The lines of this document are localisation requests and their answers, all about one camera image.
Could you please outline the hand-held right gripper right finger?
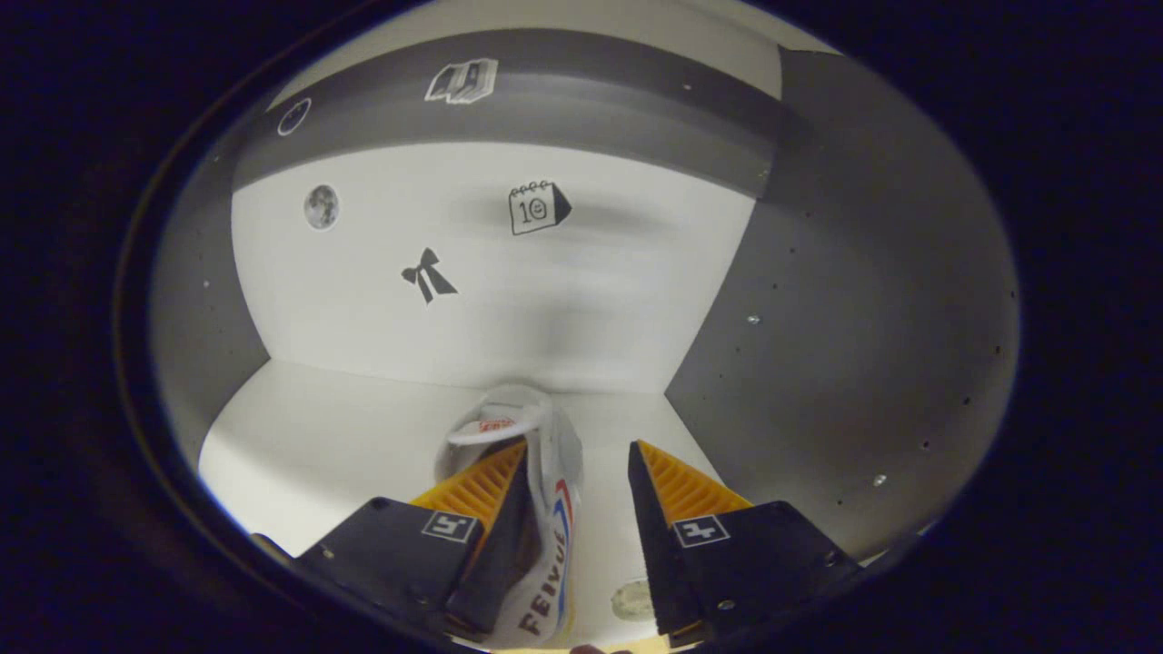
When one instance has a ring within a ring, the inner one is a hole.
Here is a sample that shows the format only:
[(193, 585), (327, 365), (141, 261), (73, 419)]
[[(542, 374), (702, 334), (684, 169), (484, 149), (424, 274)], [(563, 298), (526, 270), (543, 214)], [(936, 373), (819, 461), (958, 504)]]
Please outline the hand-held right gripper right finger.
[(863, 571), (789, 502), (752, 504), (645, 441), (629, 446), (628, 479), (652, 616), (673, 647), (785, 628)]

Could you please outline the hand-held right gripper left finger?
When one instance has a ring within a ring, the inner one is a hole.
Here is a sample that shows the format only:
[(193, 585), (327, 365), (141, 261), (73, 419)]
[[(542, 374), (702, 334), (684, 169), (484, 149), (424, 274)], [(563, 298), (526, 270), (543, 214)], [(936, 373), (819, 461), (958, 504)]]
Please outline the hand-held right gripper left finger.
[(536, 559), (527, 443), (508, 439), (412, 502), (374, 497), (295, 556), (324, 588), (436, 637), (493, 633)]

